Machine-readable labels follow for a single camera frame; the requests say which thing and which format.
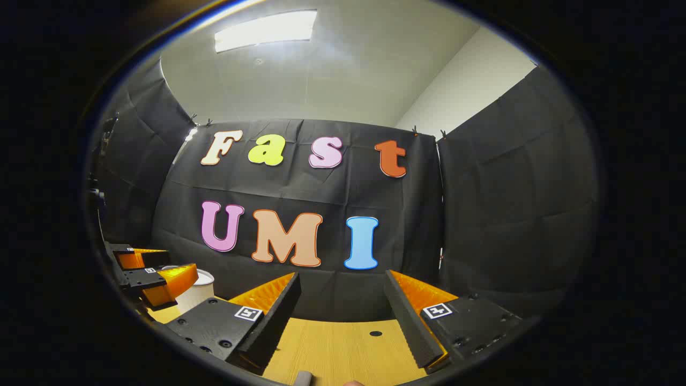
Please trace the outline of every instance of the blue letter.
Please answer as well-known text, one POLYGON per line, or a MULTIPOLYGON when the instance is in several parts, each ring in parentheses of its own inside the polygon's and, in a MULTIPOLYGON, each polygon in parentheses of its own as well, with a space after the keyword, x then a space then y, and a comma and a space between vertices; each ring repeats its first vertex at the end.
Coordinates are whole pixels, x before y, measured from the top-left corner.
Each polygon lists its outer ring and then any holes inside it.
POLYGON ((346 222, 353 231, 350 245, 350 258, 343 262, 348 269, 372 269, 379 262, 372 257, 374 228, 379 221, 373 217, 350 217, 346 222))

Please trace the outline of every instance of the wooden table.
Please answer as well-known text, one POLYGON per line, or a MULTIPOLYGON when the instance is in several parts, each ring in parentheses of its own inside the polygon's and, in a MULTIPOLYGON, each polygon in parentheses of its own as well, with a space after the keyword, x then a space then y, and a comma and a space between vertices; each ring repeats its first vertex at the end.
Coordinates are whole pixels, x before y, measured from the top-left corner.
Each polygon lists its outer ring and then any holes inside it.
MULTIPOLYGON (((176 306, 151 316, 167 323, 179 316, 176 306)), ((293 385, 298 372, 314 376, 313 386, 398 385, 426 376, 418 369, 397 320, 333 323, 291 318, 264 377, 293 385), (380 331, 374 337, 369 333, 380 331)))

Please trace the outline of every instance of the purple letter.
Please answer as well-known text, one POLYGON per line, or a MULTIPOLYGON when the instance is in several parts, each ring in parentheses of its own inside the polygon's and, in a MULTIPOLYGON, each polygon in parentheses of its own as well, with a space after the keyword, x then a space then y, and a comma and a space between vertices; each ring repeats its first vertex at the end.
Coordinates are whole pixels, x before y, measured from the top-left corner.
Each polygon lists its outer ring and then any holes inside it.
POLYGON ((343 146, 338 137, 321 137, 312 142, 312 155, 309 165, 313 168, 333 168, 343 160, 341 152, 336 150, 343 146))
POLYGON ((236 246, 238 237, 238 218, 243 214, 244 209, 238 205, 227 205, 228 224, 226 225, 226 238, 220 240, 214 234, 214 223, 217 212, 222 208, 219 203, 205 201, 202 203, 202 240, 208 247, 219 252, 227 252, 236 246))

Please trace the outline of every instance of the orange letter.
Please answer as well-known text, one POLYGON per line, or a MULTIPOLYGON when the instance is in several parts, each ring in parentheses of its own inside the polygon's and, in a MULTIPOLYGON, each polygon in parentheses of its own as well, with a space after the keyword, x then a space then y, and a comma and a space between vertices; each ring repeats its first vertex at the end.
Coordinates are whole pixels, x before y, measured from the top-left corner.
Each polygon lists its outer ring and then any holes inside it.
POLYGON ((231 148, 234 139, 239 141, 243 137, 243 130, 236 131, 218 131, 215 133, 215 139, 212 141, 210 150, 207 155, 200 160, 201 165, 216 165, 219 163, 219 152, 226 155, 228 149, 231 148))
POLYGON ((374 150, 381 152, 379 166, 385 175, 396 178, 405 175, 405 168, 398 166, 398 156, 404 157, 405 149, 399 148, 395 141, 386 141, 374 146, 374 150))
POLYGON ((252 259, 258 262, 271 262, 274 256, 269 253, 269 244, 279 262, 284 262, 293 247, 296 253, 291 263, 297 266, 319 266, 322 260, 317 258, 317 228, 322 223, 317 213, 301 213, 286 232, 273 210, 259 209, 252 213, 257 220, 257 250, 252 259))

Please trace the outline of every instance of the black curtain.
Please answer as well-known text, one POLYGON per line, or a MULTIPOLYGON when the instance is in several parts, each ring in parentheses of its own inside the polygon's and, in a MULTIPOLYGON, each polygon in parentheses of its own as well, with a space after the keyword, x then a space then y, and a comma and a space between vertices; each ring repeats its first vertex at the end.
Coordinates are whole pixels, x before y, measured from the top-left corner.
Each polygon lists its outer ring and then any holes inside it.
POLYGON ((584 120, 537 67, 438 141, 441 285, 522 315, 562 299, 590 252, 598 181, 584 120))
POLYGON ((371 321, 392 317, 383 294, 383 272, 394 269, 426 282, 438 283, 441 185, 435 139, 406 130, 320 120, 264 120, 201 126, 179 154, 164 183, 155 211, 152 246, 169 249, 174 262, 195 262, 215 277, 215 293, 233 297, 292 271, 301 274, 303 294, 293 316, 323 321, 371 321), (243 137, 220 155, 214 166, 200 164, 218 131, 242 130, 243 137), (248 152, 262 135, 285 138, 283 161, 256 164, 248 152), (339 137, 343 160, 332 169, 308 163, 312 142, 339 137), (404 177, 386 176, 375 145, 395 140, 406 150, 398 157, 404 177), (241 205, 235 248, 218 252, 202 240, 202 202, 222 206, 215 234, 226 235, 226 205, 241 205), (275 211, 286 230, 303 212, 320 214, 314 268, 257 262, 256 209, 275 211), (346 219, 370 216, 379 220, 373 236, 378 265, 354 271, 344 266, 350 256, 351 230, 346 219))
POLYGON ((102 231, 110 242, 144 247, 165 176, 193 124, 169 90, 160 58, 141 65, 118 89, 102 126, 111 126, 116 114, 97 165, 106 202, 102 231))

